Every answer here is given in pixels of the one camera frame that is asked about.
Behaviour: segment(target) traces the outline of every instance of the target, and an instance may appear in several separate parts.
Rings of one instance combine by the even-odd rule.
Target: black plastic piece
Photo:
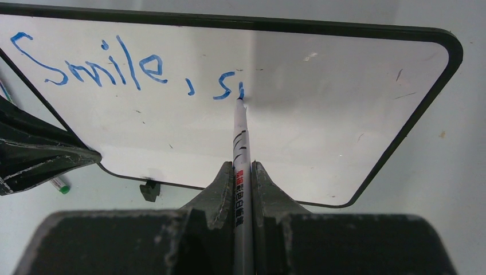
[[[0,97],[0,195],[31,189],[72,169],[101,161],[74,134]]]
[[[256,273],[456,274],[437,233],[413,215],[311,214],[252,165]],[[179,210],[58,213],[16,275],[233,274],[231,162]]]
[[[160,182],[148,180],[145,185],[140,184],[140,192],[147,202],[155,202],[160,194]]]
[[[232,274],[233,167],[179,210],[47,217],[15,274]]]

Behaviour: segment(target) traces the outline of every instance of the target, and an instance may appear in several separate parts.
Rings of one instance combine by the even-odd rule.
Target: green marker
[[[70,190],[69,186],[67,186],[64,182],[62,182],[59,178],[53,178],[50,180],[52,185],[61,193],[67,194]]]

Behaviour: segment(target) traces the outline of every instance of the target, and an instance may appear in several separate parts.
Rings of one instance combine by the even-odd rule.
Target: letter s
[[[56,69],[56,68],[52,68],[52,67],[49,67],[47,65],[44,65],[42,63],[40,63],[39,61],[35,60],[32,56],[30,56],[28,53],[26,53],[24,50],[22,50],[18,45],[17,45],[17,40],[21,39],[22,37],[26,37],[28,38],[29,40],[33,40],[32,36],[26,34],[26,33],[23,33],[23,32],[19,32],[17,33],[16,35],[12,36],[12,38],[10,38],[12,44],[14,44],[14,46],[17,48],[17,50],[19,50],[21,53],[25,54],[27,57],[29,57],[32,61],[34,61],[37,65],[41,66],[41,67],[44,67],[46,69],[49,69],[49,70],[52,70],[54,72],[58,72],[60,74],[62,74],[62,81],[61,82],[54,82],[50,79],[47,79],[44,80],[44,82],[52,82],[58,86],[61,86],[61,85],[64,85],[68,82],[68,76],[61,70],[59,69]]]

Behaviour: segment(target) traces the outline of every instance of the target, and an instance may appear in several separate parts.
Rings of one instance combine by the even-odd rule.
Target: whiteboard frame
[[[259,18],[259,17],[239,17],[225,15],[201,15],[201,14],[176,14],[160,13],[149,11],[126,11],[126,10],[104,10],[104,9],[80,9],[74,7],[56,7],[40,5],[22,5],[0,3],[0,14],[22,15],[30,17],[45,17],[59,19],[77,19],[88,21],[104,22],[124,22],[124,23],[141,23],[150,25],[171,25],[171,26],[189,26],[198,28],[218,28],[218,29],[239,29],[239,30],[257,30],[266,32],[285,32],[301,34],[318,34],[326,36],[339,37],[359,37],[359,38],[376,38],[384,40],[398,41],[418,41],[433,42],[443,46],[448,54],[449,61],[441,73],[440,77],[431,87],[424,99],[417,106],[402,129],[386,148],[379,158],[373,169],[369,172],[366,179],[357,189],[349,202],[343,205],[324,205],[320,203],[301,202],[305,205],[313,205],[328,208],[343,208],[351,206],[359,196],[364,192],[378,171],[383,167],[388,158],[398,148],[403,139],[414,127],[418,119],[424,114],[432,101],[442,91],[444,86],[455,74],[463,60],[463,48],[459,40],[450,32],[430,28],[430,27],[408,27],[408,26],[391,26],[391,25],[371,25],[362,23],[341,23],[327,21],[309,21],[298,19],[277,19],[277,18]],[[25,77],[18,67],[8,58],[5,52],[0,48],[1,58],[16,73],[16,75],[27,85],[27,87],[39,98],[47,109],[59,120],[64,128],[73,135],[81,144],[81,139],[73,132],[69,125],[47,102],[34,85]],[[146,181],[147,179],[121,176],[108,171],[101,163],[98,166],[110,175],[133,180]],[[177,183],[161,182],[162,184],[179,186],[203,190],[200,187],[191,187]]]

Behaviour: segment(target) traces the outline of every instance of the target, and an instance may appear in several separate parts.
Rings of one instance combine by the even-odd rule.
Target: marker barrel
[[[234,274],[254,275],[250,143],[243,99],[236,100],[233,136]]]

